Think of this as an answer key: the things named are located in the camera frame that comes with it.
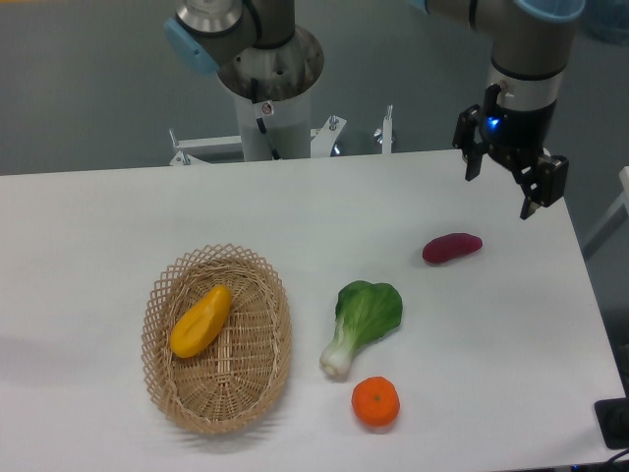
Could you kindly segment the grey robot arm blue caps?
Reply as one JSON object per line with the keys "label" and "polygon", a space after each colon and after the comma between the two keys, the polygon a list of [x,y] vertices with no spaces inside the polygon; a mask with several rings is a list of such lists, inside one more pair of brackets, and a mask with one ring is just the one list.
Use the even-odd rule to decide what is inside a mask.
{"label": "grey robot arm blue caps", "polygon": [[[544,139],[571,46],[581,1],[420,1],[417,8],[492,39],[484,100],[457,119],[452,144],[475,179],[485,157],[521,188],[521,214],[562,198],[569,168]],[[310,117],[282,107],[306,94],[324,63],[316,38],[295,21],[291,1],[180,1],[164,25],[172,49],[192,70],[215,75],[245,108],[243,151],[251,160],[307,157]]]}

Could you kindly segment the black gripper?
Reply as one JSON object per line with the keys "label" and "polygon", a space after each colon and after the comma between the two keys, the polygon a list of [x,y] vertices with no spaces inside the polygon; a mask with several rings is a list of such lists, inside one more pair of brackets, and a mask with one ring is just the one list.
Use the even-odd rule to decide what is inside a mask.
{"label": "black gripper", "polygon": [[[452,145],[462,152],[466,181],[480,175],[486,148],[495,162],[516,169],[514,179],[524,194],[520,218],[528,219],[538,208],[550,207],[564,196],[569,161],[563,155],[541,154],[555,102],[516,110],[498,103],[501,92],[498,84],[487,87],[482,116],[477,104],[459,114]],[[482,142],[477,143],[481,118]]]}

